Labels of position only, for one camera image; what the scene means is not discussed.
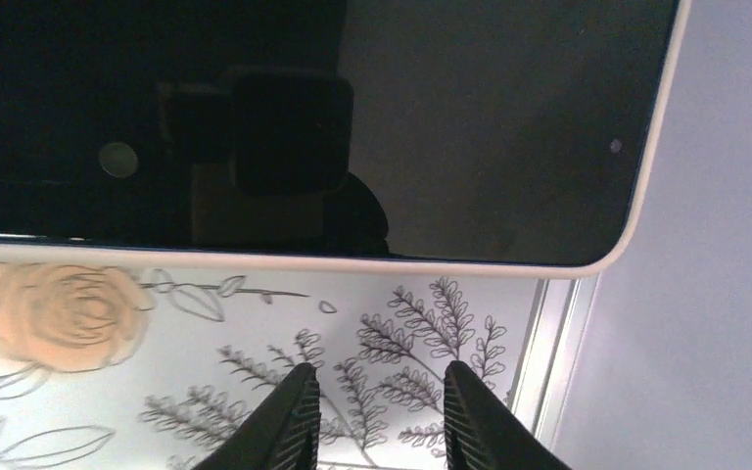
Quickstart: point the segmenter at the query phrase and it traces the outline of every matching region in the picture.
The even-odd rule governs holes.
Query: floral printed surface
[[[322,468],[442,468],[447,364],[503,400],[536,287],[0,263],[0,469],[191,469],[303,361]]]

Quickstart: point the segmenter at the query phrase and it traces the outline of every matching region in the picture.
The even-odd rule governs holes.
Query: black screen
[[[678,2],[77,3],[0,4],[0,233],[573,266],[605,256],[623,232]],[[286,108],[290,95],[271,78],[222,86],[236,67],[345,80],[349,153],[298,155],[309,140],[293,140],[299,116],[288,120],[299,132],[264,134],[254,117],[276,122],[259,110]],[[232,124],[245,125],[225,131],[230,162],[177,155],[161,123],[166,83],[232,91]],[[325,88],[288,93],[304,102],[320,89],[349,104]],[[253,112],[240,108],[250,102]],[[208,130],[227,119],[200,116]],[[103,170],[110,143],[136,153],[133,174]],[[289,153],[254,157],[269,148]],[[321,192],[284,194],[295,181]],[[200,236],[212,227],[216,240]]]

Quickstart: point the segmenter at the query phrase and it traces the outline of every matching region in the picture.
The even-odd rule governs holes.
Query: plain background
[[[752,468],[752,2],[693,2],[640,224],[590,315],[554,446],[572,468]]]

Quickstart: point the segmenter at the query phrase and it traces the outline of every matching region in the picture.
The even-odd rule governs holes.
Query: tablet
[[[0,6],[0,259],[579,277],[689,1]]]

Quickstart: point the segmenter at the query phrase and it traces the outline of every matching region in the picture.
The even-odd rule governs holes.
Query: phone screen
[[[0,5],[0,236],[595,262],[627,222],[677,6]],[[175,126],[215,136],[190,160],[160,87],[192,85],[230,94]]]

